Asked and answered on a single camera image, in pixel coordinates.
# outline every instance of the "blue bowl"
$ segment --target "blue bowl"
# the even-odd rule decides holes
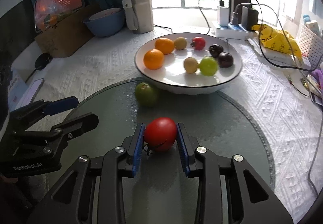
[[[85,19],[83,23],[95,36],[111,36],[123,27],[124,11],[120,8],[103,10]]]

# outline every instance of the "blue gripper pad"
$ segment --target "blue gripper pad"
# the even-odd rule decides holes
[[[133,153],[133,162],[132,162],[132,171],[131,171],[132,177],[135,177],[136,173],[139,170],[140,160],[141,160],[141,156],[142,156],[142,149],[143,149],[143,134],[144,134],[144,132],[145,132],[145,125],[141,124],[137,143],[135,146],[135,151]]]
[[[185,141],[183,138],[183,134],[181,131],[181,125],[182,123],[177,124],[177,137],[176,137],[176,142],[177,142],[177,147],[178,151],[180,153],[180,161],[182,164],[183,171],[186,176],[189,175],[190,173],[190,168],[189,168],[189,158],[188,158],[188,152],[186,149]]]
[[[48,103],[43,109],[45,115],[55,115],[63,111],[76,108],[79,104],[79,100],[76,97],[67,97],[51,103]]]

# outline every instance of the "white storage basket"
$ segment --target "white storage basket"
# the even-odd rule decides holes
[[[323,54],[323,40],[306,26],[301,25],[297,37],[297,44],[302,54],[308,58],[312,68],[314,68]]]

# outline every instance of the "green lime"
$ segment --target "green lime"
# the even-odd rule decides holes
[[[146,82],[136,86],[135,96],[140,105],[152,107],[158,100],[158,90]]]
[[[200,64],[199,68],[201,74],[204,76],[213,76],[219,69],[218,62],[211,56],[205,56]]]

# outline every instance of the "silver kettle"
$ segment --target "silver kettle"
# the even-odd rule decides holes
[[[122,0],[127,27],[135,34],[154,29],[151,0]]]

